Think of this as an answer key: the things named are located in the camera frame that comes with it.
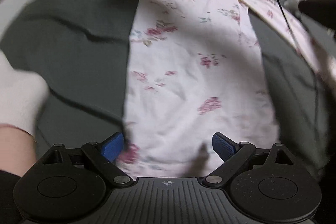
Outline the pink floral garment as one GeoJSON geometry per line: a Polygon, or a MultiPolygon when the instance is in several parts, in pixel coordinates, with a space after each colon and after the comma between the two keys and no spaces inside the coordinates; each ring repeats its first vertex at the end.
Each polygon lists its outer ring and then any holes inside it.
{"type": "Polygon", "coordinates": [[[119,168],[136,177],[204,176],[211,139],[269,148],[278,125],[248,12],[335,88],[335,58],[275,0],[139,0],[131,28],[119,168]]]}

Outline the left foot white sock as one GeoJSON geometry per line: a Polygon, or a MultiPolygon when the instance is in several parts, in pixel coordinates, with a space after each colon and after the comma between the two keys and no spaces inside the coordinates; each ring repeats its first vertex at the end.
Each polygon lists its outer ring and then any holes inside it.
{"type": "Polygon", "coordinates": [[[35,127],[48,96],[39,74],[14,69],[1,52],[1,170],[22,177],[35,164],[35,127]]]}

